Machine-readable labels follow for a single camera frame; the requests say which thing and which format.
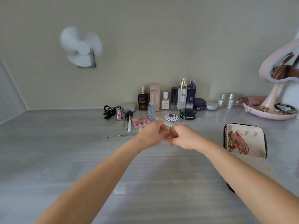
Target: white fan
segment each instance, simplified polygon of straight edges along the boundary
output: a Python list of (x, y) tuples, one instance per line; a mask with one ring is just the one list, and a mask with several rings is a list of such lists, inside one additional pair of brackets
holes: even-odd
[(96, 67), (95, 58), (102, 54), (102, 42), (96, 33), (90, 32), (81, 41), (75, 26), (66, 27), (60, 35), (60, 44), (68, 52), (67, 58), (78, 67)]

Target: hair clip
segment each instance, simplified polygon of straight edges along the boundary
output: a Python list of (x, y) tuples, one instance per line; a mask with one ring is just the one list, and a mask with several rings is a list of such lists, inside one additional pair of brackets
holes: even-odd
[(104, 107), (105, 112), (103, 113), (103, 115), (106, 115), (106, 117), (104, 117), (104, 119), (110, 119), (112, 116), (116, 115), (116, 108), (121, 108), (121, 107), (120, 106), (110, 107), (108, 105), (105, 105)]

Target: pink vanity mirror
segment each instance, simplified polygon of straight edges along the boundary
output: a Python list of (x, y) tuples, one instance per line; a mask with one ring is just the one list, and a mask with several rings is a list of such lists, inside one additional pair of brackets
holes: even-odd
[[(299, 70), (297, 69), (299, 56), (296, 56), (293, 53), (293, 51), (297, 50), (298, 47), (299, 38), (291, 41), (284, 47), (272, 53), (263, 62), (259, 71), (260, 78), (275, 83), (270, 94), (268, 95), (266, 100), (261, 104), (261, 106), (263, 106), (267, 110), (264, 111), (254, 109), (251, 106), (244, 103), (244, 108), (247, 112), (250, 112), (256, 116), (274, 120), (285, 120), (295, 117), (296, 113), (286, 115), (277, 112), (275, 104), (277, 92), (282, 82), (299, 82)], [(291, 65), (286, 65), (286, 63), (293, 58), (295, 59), (293, 63)]]

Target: zipper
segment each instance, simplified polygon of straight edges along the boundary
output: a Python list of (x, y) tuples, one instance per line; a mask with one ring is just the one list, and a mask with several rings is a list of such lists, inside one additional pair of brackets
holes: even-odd
[[(230, 122), (230, 123), (228, 123), (228, 124), (238, 124), (238, 125), (243, 125), (243, 126), (251, 126), (251, 127), (257, 127), (257, 126), (253, 126), (253, 125), (247, 125), (247, 124), (240, 124), (240, 123), (233, 123), (233, 122)], [(225, 126), (224, 126), (224, 135), (223, 135), (223, 147), (225, 148), (225, 149), (227, 149), (226, 148), (226, 132), (227, 132), (227, 125), (228, 124), (226, 124)], [(267, 156), (268, 156), (268, 144), (267, 144), (267, 138), (266, 138), (266, 134), (265, 134), (265, 132), (264, 132), (264, 130), (262, 129), (262, 131), (263, 131), (263, 133), (264, 133), (264, 141), (265, 141), (265, 149), (266, 149), (266, 158), (265, 159), (267, 159)]]

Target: open jewelry case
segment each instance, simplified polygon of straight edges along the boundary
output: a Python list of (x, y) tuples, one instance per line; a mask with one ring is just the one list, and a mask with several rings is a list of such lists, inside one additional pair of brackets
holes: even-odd
[(265, 132), (262, 128), (228, 123), (224, 126), (223, 147), (248, 165), (264, 173), (276, 182), (274, 170), (267, 162), (268, 146)]

